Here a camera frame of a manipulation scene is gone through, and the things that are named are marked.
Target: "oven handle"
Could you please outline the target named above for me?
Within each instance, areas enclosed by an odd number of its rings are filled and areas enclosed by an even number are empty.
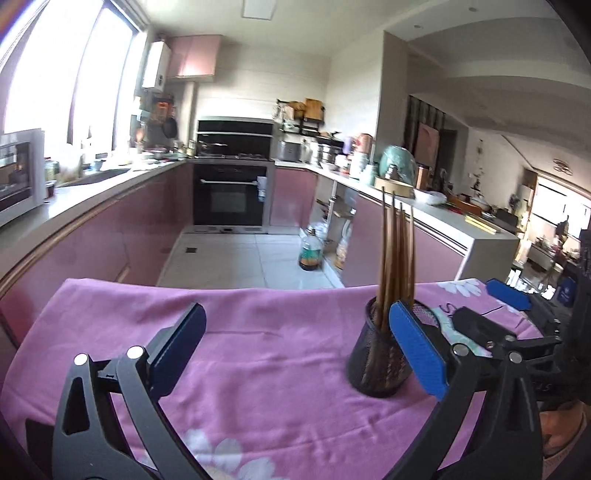
[[[210,181],[201,179],[201,183],[205,185],[258,185],[256,180],[253,181]]]

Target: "large plastic bottle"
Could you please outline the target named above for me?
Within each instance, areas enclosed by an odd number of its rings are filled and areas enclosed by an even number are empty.
[[[301,241],[300,258],[298,263],[304,270],[316,270],[322,261],[322,241],[316,236],[316,230]]]

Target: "black mesh pen holder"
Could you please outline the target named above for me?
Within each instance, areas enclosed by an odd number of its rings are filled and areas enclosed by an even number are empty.
[[[368,397],[391,397],[412,372],[398,342],[388,333],[380,332],[374,322],[376,299],[365,308],[365,324],[347,361],[349,383]],[[415,302],[413,312],[421,322],[436,325],[439,322],[425,305]]]

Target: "microwave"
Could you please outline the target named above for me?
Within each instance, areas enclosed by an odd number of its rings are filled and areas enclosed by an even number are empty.
[[[0,226],[43,204],[43,130],[0,135]]]

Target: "table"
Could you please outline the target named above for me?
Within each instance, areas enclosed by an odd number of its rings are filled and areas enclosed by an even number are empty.
[[[24,422],[53,424],[74,356],[113,358],[146,345],[193,301],[207,332],[175,390],[160,402],[215,480],[381,479],[436,404],[414,376],[386,400],[364,397],[345,361],[376,287],[191,291],[67,280],[10,367],[0,410],[25,445]],[[515,332],[540,334],[477,280],[417,286],[439,315],[468,306]],[[460,457],[482,405],[476,394],[444,465]],[[136,458],[150,464],[122,399],[115,407]]]

